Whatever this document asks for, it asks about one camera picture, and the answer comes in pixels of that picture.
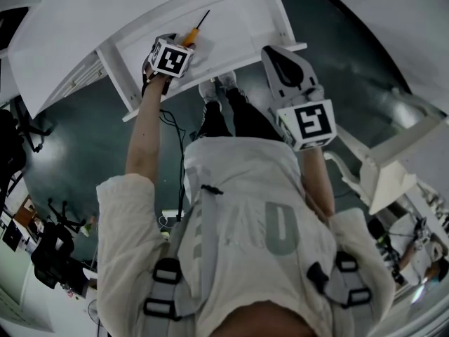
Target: black pants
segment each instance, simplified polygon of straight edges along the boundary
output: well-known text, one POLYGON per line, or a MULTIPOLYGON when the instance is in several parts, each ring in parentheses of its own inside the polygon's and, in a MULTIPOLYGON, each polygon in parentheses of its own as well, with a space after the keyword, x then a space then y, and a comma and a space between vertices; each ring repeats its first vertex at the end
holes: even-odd
MULTIPOLYGON (((226 93, 229 104, 234 111, 234 125, 237 137, 265 138, 267 140, 283 141, 267 118, 246 100, 237 88, 226 93)), ((232 136, 227 129, 225 118, 217 102, 206 105, 206 115, 198 137, 216 138, 232 136)))

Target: sneaker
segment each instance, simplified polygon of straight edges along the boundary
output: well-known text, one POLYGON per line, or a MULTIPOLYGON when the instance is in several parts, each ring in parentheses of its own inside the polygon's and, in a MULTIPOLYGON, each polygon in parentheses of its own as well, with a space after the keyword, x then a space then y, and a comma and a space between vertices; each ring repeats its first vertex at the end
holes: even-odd
POLYGON ((234 71, 227 72, 217 76, 218 81, 222 84, 225 91, 237 87, 237 76, 234 71))
POLYGON ((201 82, 198 85, 199 94, 204 100, 204 104, 207 105, 208 103, 212 101, 218 102, 218 95, 217 95, 217 89, 215 87, 215 84, 211 81, 205 81, 201 82))

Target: strap buckle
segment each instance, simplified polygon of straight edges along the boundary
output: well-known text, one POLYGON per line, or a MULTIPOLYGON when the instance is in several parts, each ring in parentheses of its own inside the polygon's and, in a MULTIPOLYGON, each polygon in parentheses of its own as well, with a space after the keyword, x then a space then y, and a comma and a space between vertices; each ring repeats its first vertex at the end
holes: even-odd
POLYGON ((175 301, 159 300, 157 298, 147 298, 143 305, 143 312, 147 316, 169 318, 179 321, 181 317, 176 316, 175 301))
POLYGON ((342 305, 343 308, 354 307, 357 305, 365 305, 371 301, 373 295, 368 287, 363 289, 352 289, 349 291, 348 302, 342 305))
POLYGON ((341 273, 357 272, 358 270, 357 260, 344 251, 337 252, 335 264, 341 273))
POLYGON ((156 282, 177 284, 181 277, 181 264, 176 258, 162 258, 154 266, 153 280, 156 282))

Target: fan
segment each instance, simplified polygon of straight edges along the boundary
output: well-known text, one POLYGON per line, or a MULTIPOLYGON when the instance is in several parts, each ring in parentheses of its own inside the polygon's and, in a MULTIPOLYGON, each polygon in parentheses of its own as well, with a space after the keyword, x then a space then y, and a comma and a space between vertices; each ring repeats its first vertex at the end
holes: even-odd
POLYGON ((95 322, 98 326, 103 326, 100 321, 100 317, 98 316, 98 310, 97 310, 97 300, 93 300, 91 303, 89 303, 89 306, 87 307, 87 313, 89 314, 89 317, 91 320, 95 322))

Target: person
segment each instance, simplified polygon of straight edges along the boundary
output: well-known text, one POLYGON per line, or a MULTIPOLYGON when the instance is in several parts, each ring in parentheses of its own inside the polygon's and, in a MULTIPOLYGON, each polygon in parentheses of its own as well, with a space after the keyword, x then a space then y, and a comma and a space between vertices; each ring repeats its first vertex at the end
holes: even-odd
MULTIPOLYGON (((143 93, 130 139, 126 174, 97 188, 100 204, 98 311, 113 337, 159 336, 148 331, 145 299, 165 241, 154 212, 159 165, 159 108, 168 77, 143 93)), ((216 85, 199 85, 205 102, 198 138, 185 150, 186 195, 192 207, 177 256, 190 293, 201 288, 201 242, 217 235, 215 274, 193 320, 170 321, 168 336, 360 336, 351 309, 319 293, 307 261, 330 275, 337 248, 351 253, 372 292, 376 325, 394 298, 363 214, 335 214, 333 189, 320 148, 297 157, 239 90, 234 72, 217 77, 234 111, 236 136, 220 112, 216 85), (215 213, 201 199, 214 193, 215 213), (217 221, 203 231, 206 219, 217 221)))
POLYGON ((410 241, 399 261, 401 275, 411 285, 424 281, 441 282, 448 273, 448 247, 432 233, 429 243, 423 249, 416 248, 415 240, 410 241))

